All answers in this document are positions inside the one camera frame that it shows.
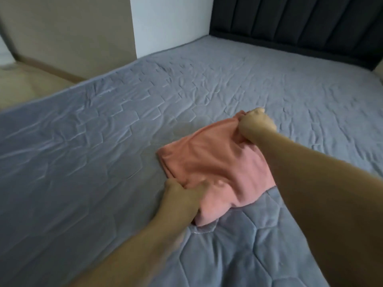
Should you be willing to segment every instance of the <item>floor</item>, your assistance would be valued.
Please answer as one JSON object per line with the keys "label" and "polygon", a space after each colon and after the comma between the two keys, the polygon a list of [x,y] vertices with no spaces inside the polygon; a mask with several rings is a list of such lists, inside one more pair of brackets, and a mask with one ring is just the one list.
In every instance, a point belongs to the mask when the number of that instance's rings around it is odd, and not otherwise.
{"label": "floor", "polygon": [[0,110],[49,96],[73,84],[23,63],[0,67]]}

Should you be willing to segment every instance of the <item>beige wall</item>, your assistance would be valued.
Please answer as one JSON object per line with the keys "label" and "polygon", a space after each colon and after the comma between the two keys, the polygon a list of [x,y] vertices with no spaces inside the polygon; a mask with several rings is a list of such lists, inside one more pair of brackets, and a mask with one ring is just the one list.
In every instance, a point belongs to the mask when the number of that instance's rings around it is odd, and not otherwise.
{"label": "beige wall", "polygon": [[378,76],[383,78],[383,60],[378,64],[374,71],[378,74]]}
{"label": "beige wall", "polygon": [[130,0],[0,0],[10,50],[90,78],[136,59]]}

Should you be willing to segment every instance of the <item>hand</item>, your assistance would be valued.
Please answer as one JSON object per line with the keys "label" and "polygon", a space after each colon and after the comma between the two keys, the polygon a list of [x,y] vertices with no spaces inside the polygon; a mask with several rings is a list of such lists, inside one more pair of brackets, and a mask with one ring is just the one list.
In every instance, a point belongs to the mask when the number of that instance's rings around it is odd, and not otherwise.
{"label": "hand", "polygon": [[276,125],[265,114],[265,109],[259,107],[240,118],[238,129],[242,136],[254,143],[254,139],[264,130],[276,132]]}
{"label": "hand", "polygon": [[200,201],[209,187],[203,181],[195,188],[184,189],[176,179],[165,182],[165,192],[153,221],[168,231],[181,233],[198,213]]}

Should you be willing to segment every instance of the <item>upholstered headboard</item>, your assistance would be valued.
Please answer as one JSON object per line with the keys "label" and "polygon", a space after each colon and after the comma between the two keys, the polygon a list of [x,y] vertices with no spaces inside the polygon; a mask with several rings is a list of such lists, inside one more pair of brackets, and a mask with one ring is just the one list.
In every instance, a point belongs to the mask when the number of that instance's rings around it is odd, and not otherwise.
{"label": "upholstered headboard", "polygon": [[214,0],[210,34],[373,69],[383,0]]}

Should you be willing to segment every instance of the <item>mattress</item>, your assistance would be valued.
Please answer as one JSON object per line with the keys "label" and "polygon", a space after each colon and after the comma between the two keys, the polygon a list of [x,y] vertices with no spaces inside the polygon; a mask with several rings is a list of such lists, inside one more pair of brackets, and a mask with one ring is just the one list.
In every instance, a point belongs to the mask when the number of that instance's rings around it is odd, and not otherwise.
{"label": "mattress", "polygon": [[[0,112],[0,285],[62,286],[144,227],[155,152],[265,106],[279,131],[382,176],[383,87],[362,68],[211,36]],[[328,286],[277,188],[190,226],[151,286]]]}

